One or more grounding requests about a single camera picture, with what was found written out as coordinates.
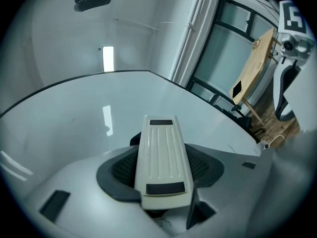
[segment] glass pane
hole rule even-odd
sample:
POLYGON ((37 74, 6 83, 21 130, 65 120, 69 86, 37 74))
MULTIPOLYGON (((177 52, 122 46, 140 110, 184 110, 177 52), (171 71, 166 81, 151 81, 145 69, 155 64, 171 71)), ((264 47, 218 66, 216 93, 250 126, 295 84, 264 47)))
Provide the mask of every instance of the glass pane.
MULTIPOLYGON (((254 39, 259 38, 262 34, 266 33, 269 29, 274 27, 271 23, 267 22, 259 15, 255 15, 253 25, 251 28, 250 36, 254 39)), ((277 29, 274 30, 274 36, 276 37, 277 29)))
POLYGON ((205 87, 194 83, 191 92, 197 94, 198 96, 202 97, 204 100, 209 101, 213 96, 214 93, 207 90, 205 87))
POLYGON ((242 31, 246 31, 250 18, 250 12, 233 4, 224 3, 223 11, 220 20, 224 23, 232 25, 242 31))
POLYGON ((222 109, 227 110, 230 113, 233 113, 231 111, 231 109, 233 108, 233 105, 231 103, 229 103, 228 101, 226 101, 226 99, 224 99, 222 97, 220 97, 217 101, 215 101, 213 105, 218 105, 222 109))
POLYGON ((195 77, 229 93, 240 76, 251 49, 250 41, 229 29, 215 25, 195 77))

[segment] wooden leg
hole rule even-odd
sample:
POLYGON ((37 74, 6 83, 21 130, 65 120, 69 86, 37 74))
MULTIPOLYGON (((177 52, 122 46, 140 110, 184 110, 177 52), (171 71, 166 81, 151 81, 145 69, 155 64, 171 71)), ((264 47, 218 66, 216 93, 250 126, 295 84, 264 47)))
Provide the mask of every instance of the wooden leg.
POLYGON ((272 58, 276 63, 278 63, 278 61, 272 56, 272 54, 269 54, 268 57, 272 58))
POLYGON ((262 121, 262 119, 258 116, 257 112, 252 108, 251 104, 245 99, 242 98, 241 100, 247 107, 248 109, 250 109, 250 111, 254 114, 254 116, 259 120, 259 122, 262 124, 262 126, 264 126, 264 122, 262 121))
POLYGON ((277 44, 279 44, 280 46, 282 46, 282 44, 281 44, 277 39, 275 39, 274 37, 272 37, 272 39, 273 39, 277 44))

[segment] fluorescent light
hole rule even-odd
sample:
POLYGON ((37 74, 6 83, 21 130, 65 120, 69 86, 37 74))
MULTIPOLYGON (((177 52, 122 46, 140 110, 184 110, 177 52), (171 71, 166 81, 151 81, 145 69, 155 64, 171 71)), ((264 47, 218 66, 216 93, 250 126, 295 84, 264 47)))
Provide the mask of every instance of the fluorescent light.
POLYGON ((104 71, 113 71, 113 47, 103 47, 104 71))

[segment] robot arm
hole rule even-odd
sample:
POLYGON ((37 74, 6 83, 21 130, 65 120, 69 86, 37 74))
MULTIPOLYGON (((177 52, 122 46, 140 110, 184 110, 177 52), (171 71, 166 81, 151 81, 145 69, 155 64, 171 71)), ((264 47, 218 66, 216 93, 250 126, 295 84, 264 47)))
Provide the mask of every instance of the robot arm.
POLYGON ((288 121, 295 116, 284 92, 303 69, 316 41, 306 20, 290 0, 280 2, 278 32, 282 35, 282 59, 273 79, 274 109, 277 119, 288 121))

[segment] window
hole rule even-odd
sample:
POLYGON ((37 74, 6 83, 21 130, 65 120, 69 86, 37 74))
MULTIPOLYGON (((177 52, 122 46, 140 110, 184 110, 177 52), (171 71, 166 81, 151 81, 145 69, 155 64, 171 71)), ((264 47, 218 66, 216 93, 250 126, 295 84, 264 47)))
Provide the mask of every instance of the window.
POLYGON ((252 43, 272 27, 277 37, 277 26, 256 11, 230 0, 219 0, 207 41, 187 89, 211 105, 230 112, 235 104, 229 91, 250 56, 252 43))

